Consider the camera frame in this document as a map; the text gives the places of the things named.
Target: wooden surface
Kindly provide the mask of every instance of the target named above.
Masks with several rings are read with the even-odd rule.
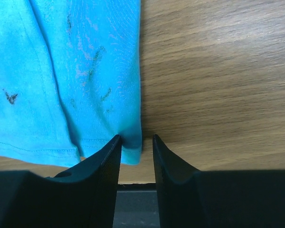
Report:
[[[201,170],[285,169],[285,0],[142,0],[141,17],[145,143],[120,182],[154,181],[153,133]]]

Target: blue cloth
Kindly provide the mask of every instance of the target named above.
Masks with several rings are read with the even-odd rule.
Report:
[[[70,167],[123,138],[140,160],[139,0],[0,0],[0,155]]]

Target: blue fabric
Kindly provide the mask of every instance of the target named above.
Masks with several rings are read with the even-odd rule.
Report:
[[[0,155],[70,167],[123,138],[140,160],[139,0],[0,0]]]

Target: blue towel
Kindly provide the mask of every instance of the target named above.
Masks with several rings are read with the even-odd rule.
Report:
[[[0,155],[71,167],[123,139],[140,160],[139,0],[0,0]]]

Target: wood grain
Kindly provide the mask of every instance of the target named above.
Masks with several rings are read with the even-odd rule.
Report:
[[[285,169],[285,0],[142,0],[141,17],[144,150],[120,182],[154,181],[154,133],[201,170]]]

